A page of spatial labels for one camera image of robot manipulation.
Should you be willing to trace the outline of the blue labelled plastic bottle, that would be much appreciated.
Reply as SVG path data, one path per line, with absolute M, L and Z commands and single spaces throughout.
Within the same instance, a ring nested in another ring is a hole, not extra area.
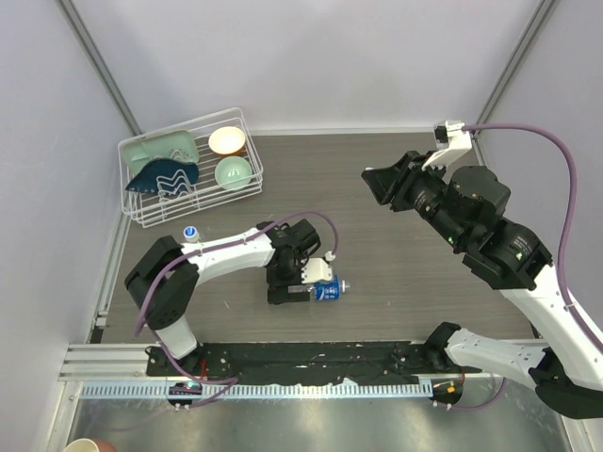
M 330 282 L 315 282 L 310 287 L 310 299 L 315 301 L 335 301 L 341 299 L 342 295 L 345 294 L 342 290 L 342 281 L 337 276 Z

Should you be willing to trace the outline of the clear unlabelled plastic bottle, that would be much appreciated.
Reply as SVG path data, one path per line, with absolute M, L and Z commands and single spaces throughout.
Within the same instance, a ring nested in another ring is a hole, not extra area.
M 205 236 L 195 226 L 189 225 L 183 230 L 183 236 L 188 244 L 199 245 L 205 241 Z

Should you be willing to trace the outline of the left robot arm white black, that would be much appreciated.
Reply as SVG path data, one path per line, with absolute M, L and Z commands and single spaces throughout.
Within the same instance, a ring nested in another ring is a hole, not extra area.
M 295 294 L 292 288 L 302 284 L 302 269 L 320 245 L 316 229 L 306 219 L 273 227 L 265 221 L 243 234 L 206 244 L 179 244 L 167 235 L 149 248 L 124 286 L 143 323 L 169 351 L 169 366 L 188 376 L 201 362 L 199 342 L 185 318 L 197 286 L 242 269 L 262 267 L 267 271 L 268 303 L 307 301 L 307 295 Z

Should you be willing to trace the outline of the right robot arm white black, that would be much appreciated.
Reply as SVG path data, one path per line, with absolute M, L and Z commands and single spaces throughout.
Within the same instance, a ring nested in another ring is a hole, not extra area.
M 504 216 L 511 190 L 483 166 L 426 167 L 429 156 L 406 153 L 394 165 L 364 169 L 376 202 L 394 212 L 416 211 L 478 279 L 510 301 L 546 341 L 519 346 L 443 322 L 425 342 L 438 372 L 452 366 L 497 374 L 531 389 L 571 419 L 602 415 L 602 337 L 572 299 L 564 300 L 550 251 L 529 228 Z

